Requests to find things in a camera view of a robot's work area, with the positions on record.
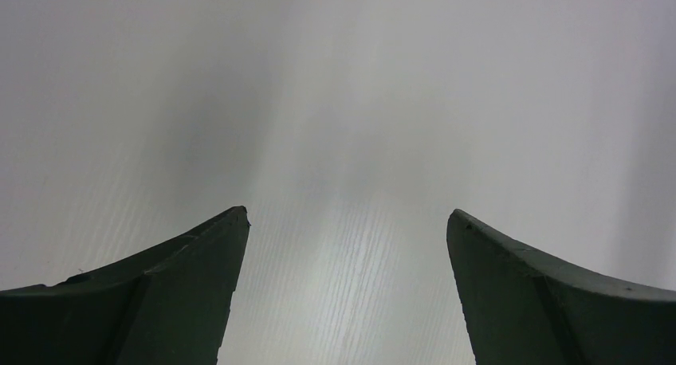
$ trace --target gray background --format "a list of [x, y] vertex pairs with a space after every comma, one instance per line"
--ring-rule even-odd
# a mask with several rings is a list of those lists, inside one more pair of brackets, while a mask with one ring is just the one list
[[674, 0], [0, 0], [0, 288], [233, 205], [221, 363], [473, 362], [461, 207], [676, 288]]

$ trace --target gray surface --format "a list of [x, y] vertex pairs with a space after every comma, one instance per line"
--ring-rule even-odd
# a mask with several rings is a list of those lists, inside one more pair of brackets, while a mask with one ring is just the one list
[[676, 288], [673, 0], [0, 0], [0, 32], [0, 288], [237, 204], [222, 363], [471, 363], [455, 207]]

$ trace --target white surface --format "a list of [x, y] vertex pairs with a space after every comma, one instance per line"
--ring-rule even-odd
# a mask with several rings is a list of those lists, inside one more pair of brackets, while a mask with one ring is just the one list
[[233, 205], [221, 363], [472, 363], [453, 208], [676, 288], [673, 0], [0, 0], [0, 288]]

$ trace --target black object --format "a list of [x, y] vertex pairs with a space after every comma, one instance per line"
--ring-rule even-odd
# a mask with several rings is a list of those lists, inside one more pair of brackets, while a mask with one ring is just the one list
[[593, 273], [460, 210], [447, 243], [478, 365], [676, 364], [676, 292]]
[[246, 208], [53, 287], [0, 292], [0, 364], [214, 365]]

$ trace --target glossy surface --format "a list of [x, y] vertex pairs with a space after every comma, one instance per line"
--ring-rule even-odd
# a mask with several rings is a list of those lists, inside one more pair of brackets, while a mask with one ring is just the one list
[[472, 363], [458, 207], [674, 288], [673, 24], [673, 0], [0, 0], [0, 288], [237, 204], [222, 363]]

